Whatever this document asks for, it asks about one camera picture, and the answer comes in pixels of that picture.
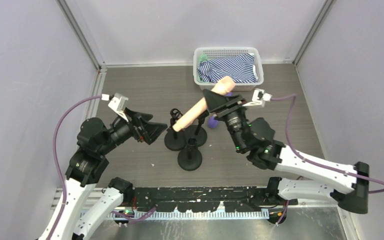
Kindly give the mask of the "green cloth item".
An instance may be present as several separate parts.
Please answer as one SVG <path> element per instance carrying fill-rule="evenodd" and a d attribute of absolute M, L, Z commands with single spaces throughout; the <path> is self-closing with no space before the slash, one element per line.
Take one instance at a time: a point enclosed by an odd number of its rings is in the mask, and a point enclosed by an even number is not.
<path fill-rule="evenodd" d="M 205 53 L 202 53 L 199 57 L 198 57 L 198 63 L 202 63 L 204 61 L 207 61 L 208 60 L 208 56 L 205 54 Z"/>

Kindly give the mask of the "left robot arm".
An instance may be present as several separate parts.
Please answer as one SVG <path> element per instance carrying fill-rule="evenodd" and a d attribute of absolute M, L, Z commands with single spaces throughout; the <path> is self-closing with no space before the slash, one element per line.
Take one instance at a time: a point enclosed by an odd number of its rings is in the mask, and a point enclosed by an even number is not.
<path fill-rule="evenodd" d="M 69 160 L 65 185 L 41 240 L 88 240 L 122 203 L 131 203 L 133 184 L 113 178 L 100 199 L 84 214 L 84 205 L 109 165 L 106 155 L 134 138 L 151 145 L 167 129 L 167 124 L 152 122 L 153 115 L 125 109 L 109 127 L 98 117 L 85 120 L 77 135 L 78 149 Z"/>

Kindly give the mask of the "black stand middle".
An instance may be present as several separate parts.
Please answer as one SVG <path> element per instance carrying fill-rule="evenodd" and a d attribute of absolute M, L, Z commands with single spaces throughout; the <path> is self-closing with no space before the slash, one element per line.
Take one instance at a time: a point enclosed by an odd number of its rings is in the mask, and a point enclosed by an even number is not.
<path fill-rule="evenodd" d="M 198 147 L 203 146 L 207 139 L 208 134 L 206 130 L 202 127 L 202 125 L 205 123 L 206 117 L 208 117 L 210 114 L 207 110 L 205 110 L 203 113 L 201 113 L 198 117 L 198 123 L 197 124 L 191 124 L 188 126 L 184 131 L 187 139 L 193 138 L 196 140 L 196 144 Z"/>

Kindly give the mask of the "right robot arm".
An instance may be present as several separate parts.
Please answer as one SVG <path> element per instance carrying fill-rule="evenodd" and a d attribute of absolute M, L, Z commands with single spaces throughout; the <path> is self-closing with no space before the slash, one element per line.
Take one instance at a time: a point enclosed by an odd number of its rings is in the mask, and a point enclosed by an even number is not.
<path fill-rule="evenodd" d="M 306 178 L 298 183 L 272 177 L 267 184 L 270 198 L 326 201 L 351 213 L 368 213 L 370 167 L 367 163 L 340 164 L 301 153 L 290 144 L 275 140 L 275 130 L 264 118 L 247 120 L 247 108 L 262 107 L 274 100 L 272 95 L 257 88 L 251 102 L 246 102 L 240 94 L 225 96 L 208 89 L 203 90 L 203 96 L 209 112 L 225 123 L 237 153 L 246 154 L 247 160 L 259 169 Z"/>

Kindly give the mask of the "black stand left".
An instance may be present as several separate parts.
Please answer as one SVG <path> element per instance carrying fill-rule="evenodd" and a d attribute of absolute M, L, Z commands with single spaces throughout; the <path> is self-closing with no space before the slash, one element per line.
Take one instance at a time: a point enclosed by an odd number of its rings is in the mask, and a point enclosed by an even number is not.
<path fill-rule="evenodd" d="M 183 114 L 179 109 L 173 108 L 170 110 L 170 126 L 167 129 L 167 133 L 164 137 L 164 144 L 167 149 L 171 151 L 181 151 L 186 146 L 185 134 L 181 131 L 175 131 L 173 129 L 174 124 L 179 120 Z"/>

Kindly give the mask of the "black stand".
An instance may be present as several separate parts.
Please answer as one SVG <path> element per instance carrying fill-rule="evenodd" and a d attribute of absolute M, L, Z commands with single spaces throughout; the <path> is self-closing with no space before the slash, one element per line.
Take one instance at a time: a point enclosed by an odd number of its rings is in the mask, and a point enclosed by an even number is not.
<path fill-rule="evenodd" d="M 185 148 L 177 156 L 178 165 L 185 171 L 197 170 L 203 161 L 201 152 L 198 150 L 198 142 L 195 138 L 189 138 Z"/>
<path fill-rule="evenodd" d="M 181 151 L 186 146 L 185 134 L 181 131 L 175 131 L 173 129 L 174 124 L 179 120 L 183 114 L 179 109 L 173 108 L 170 110 L 170 126 L 167 129 L 167 133 L 164 137 L 164 144 L 167 149 L 171 151 Z"/>
<path fill-rule="evenodd" d="M 205 123 L 206 117 L 208 117 L 210 114 L 207 110 L 205 110 L 203 113 L 201 113 L 198 117 L 198 123 L 197 124 L 191 124 L 188 126 L 184 131 L 187 139 L 193 138 L 196 140 L 196 144 L 198 147 L 203 146 L 207 139 L 208 134 L 206 130 L 202 127 L 202 125 Z"/>

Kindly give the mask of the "purple microphone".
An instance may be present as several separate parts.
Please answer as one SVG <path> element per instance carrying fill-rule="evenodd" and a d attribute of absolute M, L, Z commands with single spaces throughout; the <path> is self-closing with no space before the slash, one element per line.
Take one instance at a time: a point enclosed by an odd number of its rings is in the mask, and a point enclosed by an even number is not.
<path fill-rule="evenodd" d="M 219 124 L 219 121 L 215 119 L 214 115 L 211 115 L 208 119 L 207 125 L 210 129 L 215 129 Z"/>

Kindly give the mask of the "white plastic basket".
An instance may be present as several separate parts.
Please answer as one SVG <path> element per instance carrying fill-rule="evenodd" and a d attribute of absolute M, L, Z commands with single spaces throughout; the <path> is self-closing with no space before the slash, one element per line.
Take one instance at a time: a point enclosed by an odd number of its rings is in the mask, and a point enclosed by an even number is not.
<path fill-rule="evenodd" d="M 252 91 L 264 82 L 259 51 L 254 47 L 199 47 L 193 54 L 193 80 L 211 89 L 223 77 L 231 77 L 234 91 Z"/>

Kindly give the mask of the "peach microphone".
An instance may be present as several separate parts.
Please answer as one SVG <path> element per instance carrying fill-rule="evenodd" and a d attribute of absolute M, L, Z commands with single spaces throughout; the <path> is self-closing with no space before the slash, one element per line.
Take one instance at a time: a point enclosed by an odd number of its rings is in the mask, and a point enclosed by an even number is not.
<path fill-rule="evenodd" d="M 220 79 L 214 87 L 211 89 L 212 92 L 225 95 L 235 87 L 235 82 L 230 76 L 225 76 Z M 199 100 L 192 108 L 190 108 L 173 126 L 172 129 L 175 132 L 179 132 L 188 126 L 190 126 L 195 119 L 198 118 L 208 108 L 207 102 L 203 97 Z"/>

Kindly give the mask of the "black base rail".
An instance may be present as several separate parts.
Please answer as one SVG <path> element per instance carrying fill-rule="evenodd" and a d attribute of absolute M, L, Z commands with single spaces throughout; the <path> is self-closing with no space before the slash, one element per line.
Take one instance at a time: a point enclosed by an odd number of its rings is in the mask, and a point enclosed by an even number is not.
<path fill-rule="evenodd" d="M 85 228 L 114 218 L 145 220 L 264 219 L 282 221 L 289 206 L 303 202 L 337 205 L 334 189 L 312 180 L 282 179 L 276 186 L 133 187 L 115 179 L 105 190 L 68 181 L 52 223 Z"/>

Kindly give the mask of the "black stand front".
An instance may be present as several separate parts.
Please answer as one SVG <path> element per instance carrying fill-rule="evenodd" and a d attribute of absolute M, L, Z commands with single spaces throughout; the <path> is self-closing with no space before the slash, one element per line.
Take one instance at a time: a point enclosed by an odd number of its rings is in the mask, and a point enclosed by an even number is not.
<path fill-rule="evenodd" d="M 197 170 L 203 161 L 201 152 L 198 150 L 198 142 L 195 138 L 189 138 L 185 148 L 177 156 L 178 165 L 185 171 Z"/>

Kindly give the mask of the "blue striped cloth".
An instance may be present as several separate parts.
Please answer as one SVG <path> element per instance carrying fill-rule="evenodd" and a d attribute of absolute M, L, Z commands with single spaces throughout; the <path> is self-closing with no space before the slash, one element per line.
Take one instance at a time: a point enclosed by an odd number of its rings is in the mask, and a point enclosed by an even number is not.
<path fill-rule="evenodd" d="M 199 63 L 196 72 L 202 82 L 214 84 L 226 76 L 236 84 L 256 83 L 260 78 L 252 53 L 207 59 Z"/>

